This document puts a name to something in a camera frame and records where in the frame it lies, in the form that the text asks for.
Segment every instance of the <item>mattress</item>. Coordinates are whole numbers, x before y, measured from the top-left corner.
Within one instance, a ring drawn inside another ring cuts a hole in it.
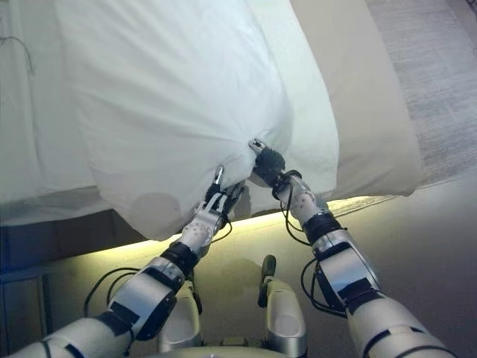
[[[74,107],[62,79],[66,69],[51,1],[34,2],[37,11],[26,11],[25,2],[15,1],[14,4],[18,6],[10,6],[13,18],[20,21],[11,24],[3,22],[3,26],[10,25],[16,34],[25,38],[30,51],[35,54],[35,61],[44,61],[44,71],[41,74],[38,71],[35,75],[45,76],[51,86],[49,91],[45,91],[44,87],[35,88],[35,83],[32,83],[34,95],[31,95],[25,93],[25,88],[29,87],[27,75],[20,75],[20,81],[12,81],[16,85],[10,88],[8,100],[19,105],[3,106],[2,115],[21,118],[22,126],[7,128],[15,134],[9,137],[12,141],[14,138],[15,141],[30,143],[34,148],[18,151],[18,160],[13,163],[9,161],[8,171],[28,173],[34,170],[25,165],[29,160],[28,151],[50,152],[52,155],[48,155],[50,161],[42,163],[43,168],[49,170],[40,172],[40,176],[2,176],[2,188],[7,187],[4,180],[21,180],[24,188],[27,188],[19,200],[1,205],[2,225],[67,219],[110,208],[95,188],[86,158],[76,155],[84,151],[84,143],[74,122],[58,121],[57,125],[62,125],[62,131],[67,134],[61,138],[63,144],[57,142],[58,138],[38,142],[34,140],[34,133],[42,128],[35,127],[31,120],[32,113],[20,110],[33,102],[43,118],[65,118],[71,115]],[[293,0],[291,5],[328,89],[340,139],[337,186],[328,193],[328,198],[410,194],[420,182],[417,141],[399,83],[366,4],[363,1],[348,4],[342,0],[319,3]],[[27,28],[26,24],[35,23],[34,14],[39,12],[51,16],[53,21],[44,22],[43,31]],[[3,58],[0,66],[5,67],[19,60],[23,62],[23,70],[27,69],[28,58],[23,51],[23,48],[16,46],[14,51],[6,55],[11,57],[10,62]],[[14,72],[1,73],[2,77],[16,76]],[[1,89],[4,97],[5,88]],[[4,131],[5,123],[2,121],[0,125]],[[44,133],[45,138],[52,135],[48,131]],[[61,163],[67,163],[72,158],[75,159],[75,167],[66,170],[67,166]],[[1,162],[2,167],[7,167],[4,166],[4,157]],[[41,186],[39,182],[48,182],[49,185]]]

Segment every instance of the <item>floor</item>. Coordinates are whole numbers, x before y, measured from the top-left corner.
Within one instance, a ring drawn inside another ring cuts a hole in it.
[[[472,173],[339,218],[375,265],[383,290],[406,305],[460,358],[477,357],[476,187],[477,173]],[[56,330],[81,317],[84,297],[104,272],[140,267],[167,244],[143,242],[100,251],[2,275],[1,280],[15,283],[44,277],[41,296],[47,299],[40,308],[47,313],[43,321],[48,330]],[[214,244],[198,265],[204,338],[263,336],[263,311],[256,298],[266,254],[277,257],[277,277],[297,291],[309,330],[309,357],[355,357],[345,320],[314,310],[300,291],[300,273],[312,255],[309,248],[289,239],[277,214],[236,223],[233,233]],[[105,292],[106,287],[93,299],[93,313],[104,309]],[[21,300],[14,303],[23,310]],[[18,316],[15,321],[22,322]],[[24,341],[17,339],[18,345],[26,343],[25,330],[22,333]],[[155,349],[155,341],[141,342],[133,346],[131,356],[142,357]]]
[[[477,12],[471,10],[467,0],[447,0],[447,3],[472,40],[477,55]]]

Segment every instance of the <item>bed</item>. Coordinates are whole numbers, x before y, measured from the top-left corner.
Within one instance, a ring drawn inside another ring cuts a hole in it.
[[[411,194],[421,179],[420,153],[364,0],[292,0],[291,6],[323,76],[338,129],[337,182],[327,199]],[[52,1],[10,0],[1,11],[8,14],[2,33],[24,39],[29,53],[17,43],[1,55],[1,225],[110,209],[86,156],[78,156],[84,151],[78,129],[64,120],[74,104]],[[51,21],[35,21],[39,14]],[[52,125],[62,135],[52,133]],[[14,187],[22,187],[17,196],[11,195]]]

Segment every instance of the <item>pillow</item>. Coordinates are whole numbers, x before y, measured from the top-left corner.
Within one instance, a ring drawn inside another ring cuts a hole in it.
[[[420,184],[417,138],[364,0],[292,0],[320,67],[340,139],[330,198],[409,195]]]
[[[246,179],[291,108],[260,27],[231,1],[57,0],[66,66],[101,195],[149,239],[176,233],[218,164]]]

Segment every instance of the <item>robotic hand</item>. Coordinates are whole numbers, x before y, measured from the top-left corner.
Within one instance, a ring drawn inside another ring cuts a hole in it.
[[[351,235],[315,196],[301,174],[284,172],[282,156],[258,139],[257,174],[300,223],[317,259],[317,279],[331,311],[345,313],[358,356],[376,358],[455,357],[402,305],[379,288],[379,282]]]

